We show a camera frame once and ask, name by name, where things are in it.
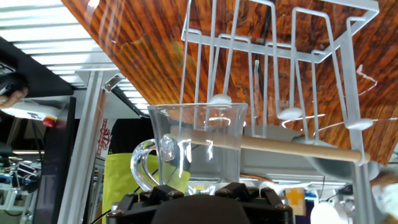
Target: poster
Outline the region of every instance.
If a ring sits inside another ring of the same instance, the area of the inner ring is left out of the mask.
[[[104,119],[102,122],[96,152],[98,157],[105,159],[108,155],[109,145],[111,144],[112,138],[111,132],[116,120],[117,119]]]

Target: wooden rod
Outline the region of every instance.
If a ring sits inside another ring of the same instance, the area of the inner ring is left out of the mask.
[[[172,126],[171,133],[174,136],[178,136],[178,126]],[[236,142],[236,137],[234,136],[187,128],[182,129],[180,139],[191,139],[191,143],[204,145],[207,145],[209,144],[209,141],[212,141],[214,146],[226,148],[231,148],[231,142]],[[294,142],[254,138],[249,136],[242,137],[241,148],[347,162],[360,162],[362,158],[361,153],[354,150],[316,146],[312,144],[298,144]],[[366,152],[365,156],[365,162],[369,162],[371,159],[370,154]]]

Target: clear glass jug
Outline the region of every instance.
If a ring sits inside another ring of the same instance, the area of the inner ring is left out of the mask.
[[[142,142],[132,154],[135,180],[143,190],[160,184],[189,195],[214,194],[230,182],[239,182],[247,108],[246,103],[148,106],[155,139]],[[195,134],[204,137],[202,142],[193,141]],[[217,146],[215,135],[221,143]],[[157,152],[159,181],[147,168],[153,150]]]

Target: dish drying rack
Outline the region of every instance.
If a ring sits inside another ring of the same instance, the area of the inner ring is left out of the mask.
[[[198,44],[198,60],[197,60],[197,75],[195,85],[195,102],[198,103],[199,80],[200,80],[200,61],[201,49],[203,45],[210,46],[209,54],[209,70],[208,70],[208,86],[207,86],[207,102],[209,103],[214,95],[216,70],[218,66],[218,56],[220,48],[228,49],[228,58],[226,61],[226,72],[223,87],[223,95],[227,95],[229,75],[231,71],[233,51],[242,51],[248,53],[249,60],[249,85],[250,85],[250,105],[254,106],[254,90],[253,90],[253,73],[258,74],[259,62],[256,61],[256,66],[253,71],[252,54],[265,55],[264,59],[264,96],[267,96],[268,87],[268,58],[272,57],[274,63],[274,74],[278,74],[278,57],[290,59],[290,85],[289,98],[294,99],[295,82],[297,81],[298,95],[300,100],[300,108],[294,107],[294,101],[289,101],[287,109],[281,109],[279,98],[279,79],[274,79],[275,90],[275,107],[276,115],[279,119],[295,120],[297,118],[303,119],[303,130],[305,133],[305,140],[307,144],[317,144],[319,141],[319,126],[318,126],[318,102],[317,102],[317,86],[315,78],[315,64],[323,62],[329,56],[332,57],[333,68],[335,70],[336,85],[340,100],[343,123],[349,130],[351,149],[362,153],[362,160],[353,164],[353,182],[354,182],[354,196],[356,201],[357,222],[358,223],[373,223],[374,220],[372,195],[370,193],[370,184],[368,176],[368,165],[364,163],[364,146],[362,138],[362,130],[365,130],[373,125],[371,119],[361,118],[359,111],[358,100],[358,86],[356,81],[354,49],[352,36],[364,27],[379,13],[379,5],[372,0],[322,0],[333,4],[342,6],[349,6],[356,9],[364,9],[366,12],[361,17],[349,17],[346,20],[347,30],[341,34],[336,40],[333,39],[331,23],[329,16],[324,12],[305,9],[302,7],[295,7],[292,11],[292,39],[291,44],[277,42],[277,26],[276,26],[276,11],[273,2],[266,0],[250,0],[259,4],[263,4],[271,10],[271,26],[272,26],[272,41],[266,42],[264,45],[254,44],[249,37],[241,37],[236,35],[236,27],[239,14],[240,0],[235,0],[233,24],[230,34],[220,34],[215,36],[216,31],[216,14],[217,14],[217,0],[213,0],[211,10],[211,33],[210,36],[203,35],[200,30],[190,28],[190,10],[192,0],[188,0],[187,12],[183,25],[181,39],[185,42],[183,73],[181,81],[180,103],[183,103],[185,73],[187,67],[187,50],[188,43]],[[323,51],[313,50],[311,53],[298,52],[295,45],[296,39],[296,21],[297,13],[310,14],[313,16],[323,17],[326,20],[326,28],[328,32],[328,40],[330,45]],[[341,84],[340,71],[338,67],[336,51],[341,49],[341,62],[343,66],[343,80],[345,83],[345,95]],[[315,123],[315,140],[311,141],[308,135],[307,116],[305,111],[302,84],[300,80],[299,61],[311,63],[312,68],[312,90],[313,90],[313,110]],[[264,98],[264,105],[267,105],[267,98]],[[267,137],[267,107],[263,107],[263,125],[262,133],[255,132],[255,125],[251,125],[253,136]],[[251,110],[251,123],[255,124],[254,110]]]

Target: wood grain surface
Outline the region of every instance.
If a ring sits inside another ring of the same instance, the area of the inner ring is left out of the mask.
[[[120,71],[131,81],[152,105],[178,103],[182,76],[184,43],[181,41],[183,20],[187,10],[186,0],[63,0],[64,5],[97,41]],[[216,35],[231,32],[235,0],[218,0]],[[193,0],[190,27],[210,35],[211,0]],[[276,0],[278,42],[290,43],[291,12],[294,7],[304,7],[329,15],[336,39],[346,30],[349,16],[362,16],[364,11],[323,1]],[[373,127],[363,131],[364,146],[374,161],[387,164],[397,144],[398,137],[398,1],[379,1],[380,14],[354,35],[356,68],[361,116],[375,120]],[[252,42],[264,44],[271,40],[271,20],[267,6],[241,0],[237,35],[248,36]],[[298,51],[311,52],[329,46],[325,20],[298,13]],[[210,48],[201,52],[199,101],[206,102],[208,58]],[[184,103],[192,103],[195,94],[198,45],[188,45],[187,76]],[[223,89],[228,50],[221,50],[218,60],[215,92]],[[264,57],[259,59],[264,71]],[[289,100],[299,105],[299,95],[289,99],[290,61],[279,58],[280,98],[287,106]],[[234,102],[249,103],[248,54],[233,52],[228,95]],[[272,58],[268,66],[268,94],[263,96],[264,76],[261,72],[260,89],[256,93],[256,123],[262,124],[263,99],[267,97],[268,124],[284,125],[300,131],[301,121],[283,122],[275,116],[274,77]],[[341,108],[331,57],[316,66],[318,112],[321,140],[349,149],[349,132],[342,125]],[[300,62],[301,81],[306,113],[313,114],[311,65]],[[307,119],[310,133],[314,132],[313,119]]]

